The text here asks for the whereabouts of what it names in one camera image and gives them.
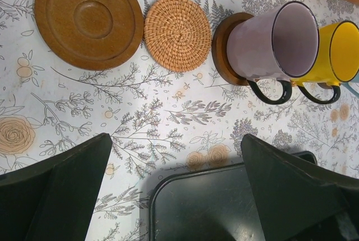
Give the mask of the dark brown wooden coaster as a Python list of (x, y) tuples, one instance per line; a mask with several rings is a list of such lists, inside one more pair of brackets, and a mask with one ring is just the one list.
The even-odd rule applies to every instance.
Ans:
[(239, 76), (232, 69), (227, 57), (227, 42), (232, 30), (242, 22), (252, 18), (253, 15), (245, 12), (235, 13), (225, 18), (216, 28), (211, 53), (214, 65), (219, 75), (231, 85), (249, 86), (247, 80)]
[(137, 51), (144, 32), (137, 0), (35, 0), (34, 15), (53, 53), (88, 70), (124, 64)]

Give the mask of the yellow mug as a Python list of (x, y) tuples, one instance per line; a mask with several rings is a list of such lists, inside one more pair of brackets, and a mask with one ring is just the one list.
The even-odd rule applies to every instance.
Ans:
[[(292, 81), (310, 101), (331, 104), (340, 98), (339, 85), (350, 82), (358, 72), (358, 26), (352, 21), (342, 21), (319, 29), (319, 51), (313, 67)], [(312, 96), (304, 83), (325, 83), (333, 90), (329, 100)]]

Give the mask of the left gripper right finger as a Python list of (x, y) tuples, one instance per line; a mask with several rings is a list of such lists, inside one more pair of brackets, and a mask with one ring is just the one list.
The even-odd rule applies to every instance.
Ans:
[(266, 240), (358, 240), (358, 179), (251, 134), (241, 149)]

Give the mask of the purple mug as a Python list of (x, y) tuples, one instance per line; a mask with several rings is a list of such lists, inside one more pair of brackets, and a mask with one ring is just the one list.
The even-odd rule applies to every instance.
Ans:
[[(309, 73), (318, 51), (317, 21), (309, 7), (299, 1), (287, 2), (236, 25), (227, 41), (231, 68), (270, 105), (284, 104), (291, 98), (291, 79)], [(256, 81), (267, 78), (282, 85), (278, 99), (272, 100), (260, 90)]]

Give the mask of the woven rattan coaster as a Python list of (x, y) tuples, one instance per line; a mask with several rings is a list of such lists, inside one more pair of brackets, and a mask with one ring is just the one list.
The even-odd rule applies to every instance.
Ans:
[(157, 0), (145, 18), (144, 39), (152, 58), (174, 72), (198, 68), (211, 48), (211, 28), (192, 0)]

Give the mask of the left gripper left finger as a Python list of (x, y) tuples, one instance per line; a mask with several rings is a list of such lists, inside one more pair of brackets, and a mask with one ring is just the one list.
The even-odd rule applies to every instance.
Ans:
[(85, 240), (112, 149), (101, 133), (1, 175), (1, 240)]

